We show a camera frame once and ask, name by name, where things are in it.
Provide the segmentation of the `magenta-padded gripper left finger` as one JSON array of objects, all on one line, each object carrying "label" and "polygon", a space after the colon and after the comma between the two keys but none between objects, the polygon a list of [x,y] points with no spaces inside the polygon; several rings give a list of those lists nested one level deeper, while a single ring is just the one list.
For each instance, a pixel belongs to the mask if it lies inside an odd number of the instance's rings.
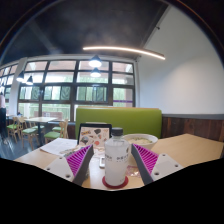
[{"label": "magenta-padded gripper left finger", "polygon": [[88,145],[70,153],[68,156],[55,159],[45,170],[81,186],[86,179],[89,162],[93,155],[93,146]]}]

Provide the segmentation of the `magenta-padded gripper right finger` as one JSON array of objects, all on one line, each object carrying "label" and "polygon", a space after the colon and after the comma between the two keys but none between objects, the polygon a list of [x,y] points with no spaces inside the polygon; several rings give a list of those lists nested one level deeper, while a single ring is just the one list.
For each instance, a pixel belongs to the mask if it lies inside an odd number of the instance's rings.
[{"label": "magenta-padded gripper right finger", "polygon": [[168,154],[157,154],[137,144],[131,146],[131,153],[137,163],[142,181],[145,185],[159,180],[183,168]]}]

